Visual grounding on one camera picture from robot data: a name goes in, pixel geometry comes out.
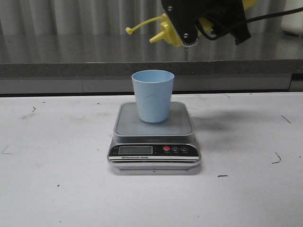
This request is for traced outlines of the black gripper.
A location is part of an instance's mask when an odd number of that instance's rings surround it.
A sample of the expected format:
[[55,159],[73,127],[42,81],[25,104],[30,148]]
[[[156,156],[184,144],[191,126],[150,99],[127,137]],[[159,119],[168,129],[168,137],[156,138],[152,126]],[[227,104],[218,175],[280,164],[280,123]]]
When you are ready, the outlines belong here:
[[239,45],[251,38],[241,0],[162,0],[162,7],[183,46],[198,36],[215,41],[230,34]]

